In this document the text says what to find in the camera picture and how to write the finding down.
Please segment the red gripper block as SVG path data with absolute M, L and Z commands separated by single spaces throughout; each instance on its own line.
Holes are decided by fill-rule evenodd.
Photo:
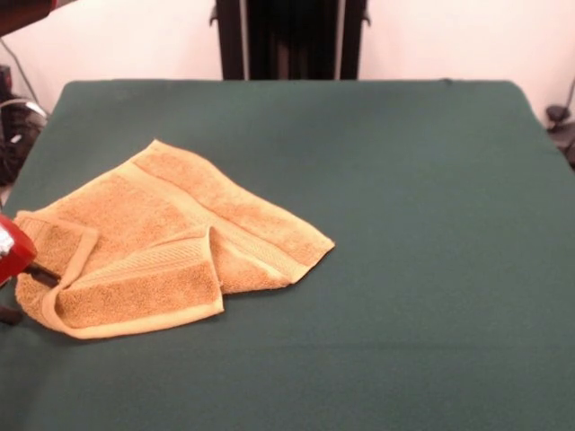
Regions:
M 60 275 L 35 264 L 37 250 L 31 238 L 6 215 L 1 215 L 1 286 L 11 278 L 27 274 L 43 285 L 58 285 Z M 16 325 L 22 321 L 22 313 L 0 306 L 0 322 Z

